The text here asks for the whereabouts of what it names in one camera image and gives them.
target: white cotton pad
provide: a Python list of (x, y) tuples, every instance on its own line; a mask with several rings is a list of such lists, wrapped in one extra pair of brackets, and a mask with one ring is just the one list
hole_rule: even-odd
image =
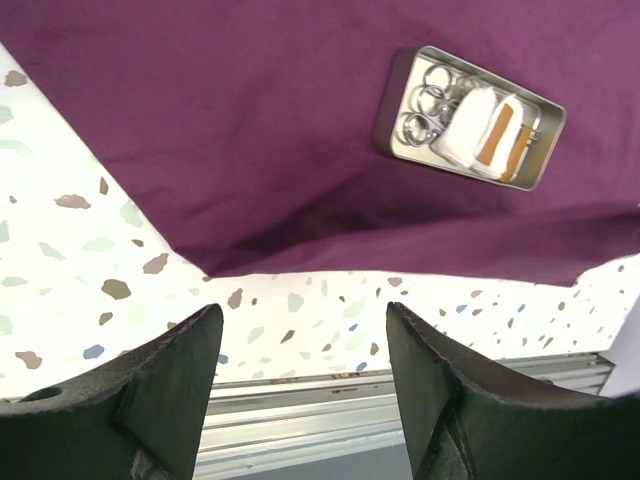
[(485, 136), (497, 103), (493, 88), (469, 92), (442, 135), (431, 144), (431, 149), (451, 162), (471, 168), (478, 163), (476, 150)]
[(476, 162), (471, 168), (483, 176), (501, 179), (509, 168), (509, 159), (522, 128), (524, 109), (513, 95), (502, 100), (477, 145)]

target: open tin box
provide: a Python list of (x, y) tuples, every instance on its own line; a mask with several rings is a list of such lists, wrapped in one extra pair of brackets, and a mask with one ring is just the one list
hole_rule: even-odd
[[(407, 115), (416, 113), (416, 91), (425, 86), (425, 73), (434, 65), (446, 66), (453, 77), (448, 81), (453, 84), (462, 82), (467, 77), (477, 78), (483, 84), (493, 87), (498, 98), (513, 94), (522, 103), (522, 132), (526, 130), (528, 138), (517, 153), (514, 148), (514, 154), (518, 157), (517, 166), (510, 178), (495, 180), (482, 176), (434, 153), (429, 145), (414, 146), (403, 137)], [(420, 49), (404, 49), (396, 55), (376, 121), (373, 142), (379, 151), (388, 156), (422, 163), (496, 185), (531, 190), (544, 173), (565, 119), (566, 111), (563, 107), (483, 68), (438, 48), (426, 46)]]

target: screw hole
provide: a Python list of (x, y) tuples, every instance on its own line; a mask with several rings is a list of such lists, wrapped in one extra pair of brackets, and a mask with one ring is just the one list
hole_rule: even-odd
[(45, 400), (47, 398), (57, 397), (62, 393), (62, 389), (60, 387), (46, 387), (42, 390), (38, 390), (37, 392), (30, 393), (26, 397), (24, 397), (21, 402), (34, 402), (36, 400)]

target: terrazzo table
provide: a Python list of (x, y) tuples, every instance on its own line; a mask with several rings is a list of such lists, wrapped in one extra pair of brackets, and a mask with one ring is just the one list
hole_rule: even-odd
[(601, 351), (640, 293), (640, 257), (568, 289), (387, 272), (210, 279), (2, 48), (0, 179), (0, 397), (90, 370), (212, 302), (223, 383), (387, 369), (389, 301), (495, 359)]

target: purple cloth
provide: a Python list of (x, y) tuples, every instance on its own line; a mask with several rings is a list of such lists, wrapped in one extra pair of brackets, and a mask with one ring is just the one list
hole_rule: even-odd
[[(639, 250), (635, 0), (1, 3), (10, 53), (211, 275), (385, 269), (567, 284)], [(423, 45), (567, 108), (537, 189), (372, 150), (393, 55)]]

